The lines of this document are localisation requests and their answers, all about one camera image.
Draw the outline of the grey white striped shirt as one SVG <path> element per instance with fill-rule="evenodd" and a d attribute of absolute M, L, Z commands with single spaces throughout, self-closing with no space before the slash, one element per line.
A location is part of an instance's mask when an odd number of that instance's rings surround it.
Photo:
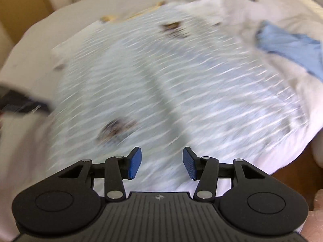
<path fill-rule="evenodd" d="M 189 191 L 190 147 L 256 164 L 307 131 L 293 89 L 219 27 L 164 5 L 101 24 L 65 58 L 52 114 L 48 173 L 142 150 L 127 191 Z"/>

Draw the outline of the light blue t-shirt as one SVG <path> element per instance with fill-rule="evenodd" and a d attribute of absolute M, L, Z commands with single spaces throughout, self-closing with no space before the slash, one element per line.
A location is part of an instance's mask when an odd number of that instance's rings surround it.
<path fill-rule="evenodd" d="M 255 35 L 257 47 L 277 54 L 322 80 L 322 42 L 306 34 L 290 33 L 265 20 Z"/>

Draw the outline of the brown wooden door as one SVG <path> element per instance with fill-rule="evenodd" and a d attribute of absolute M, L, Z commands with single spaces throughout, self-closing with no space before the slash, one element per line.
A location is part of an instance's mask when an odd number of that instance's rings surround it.
<path fill-rule="evenodd" d="M 1 0 L 1 24 L 14 44 L 32 25 L 53 12 L 49 0 Z"/>

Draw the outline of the white bed duvet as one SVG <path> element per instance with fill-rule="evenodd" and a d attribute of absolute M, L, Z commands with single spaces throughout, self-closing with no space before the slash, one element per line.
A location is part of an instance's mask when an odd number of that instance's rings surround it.
<path fill-rule="evenodd" d="M 130 16 L 161 0 L 82 0 L 65 6 L 30 27 L 13 47 L 2 70 L 1 81 L 51 98 L 60 79 L 54 47 L 95 22 L 100 16 Z M 229 29 L 251 41 L 256 26 L 269 20 L 292 31 L 322 38 L 322 8 L 311 0 L 230 0 Z M 1 138 L 1 241 L 11 241 L 16 229 L 11 212 L 14 196 L 44 176 L 45 152 L 34 151 L 43 117 L 4 118 Z"/>

